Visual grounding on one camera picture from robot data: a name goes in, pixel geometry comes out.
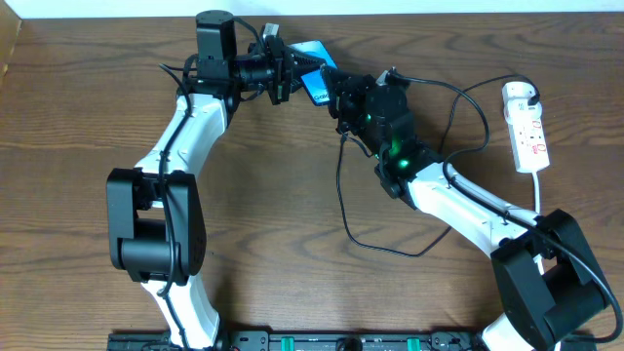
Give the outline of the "blue screen Galaxy smartphone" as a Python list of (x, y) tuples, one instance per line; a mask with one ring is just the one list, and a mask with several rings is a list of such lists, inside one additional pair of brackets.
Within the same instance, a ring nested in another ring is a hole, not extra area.
[[(290, 47), (309, 56), (323, 59), (328, 66), (336, 68), (329, 51), (319, 40), (290, 44)], [(328, 89), (319, 69), (303, 75), (300, 80), (302, 87), (315, 105), (321, 106), (329, 103)]]

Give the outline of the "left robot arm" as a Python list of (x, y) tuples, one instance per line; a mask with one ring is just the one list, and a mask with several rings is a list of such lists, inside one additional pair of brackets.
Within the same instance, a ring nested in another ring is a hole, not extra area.
[(224, 350), (229, 345), (211, 305), (201, 268), (207, 232), (197, 180), (239, 105), (268, 95), (286, 102), (304, 89), (326, 100), (320, 69), (332, 58), (318, 41), (287, 44), (275, 23), (253, 30), (245, 53), (235, 29), (242, 20), (225, 11), (196, 18), (197, 51), (180, 67), (175, 113), (154, 147), (133, 167), (116, 168), (106, 182), (109, 252), (156, 301), (168, 329), (108, 337), (111, 350)]

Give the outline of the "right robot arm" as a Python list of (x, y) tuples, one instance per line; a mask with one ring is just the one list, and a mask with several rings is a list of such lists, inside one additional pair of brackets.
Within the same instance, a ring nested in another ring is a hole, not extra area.
[(455, 153), (444, 157), (415, 133), (406, 95), (413, 78), (330, 66), (321, 75), (338, 132), (376, 158), (386, 193), (442, 220), (490, 259), (503, 313), (479, 332), (484, 349), (565, 349), (623, 332), (622, 309), (577, 221), (562, 210), (516, 207), (457, 173)]

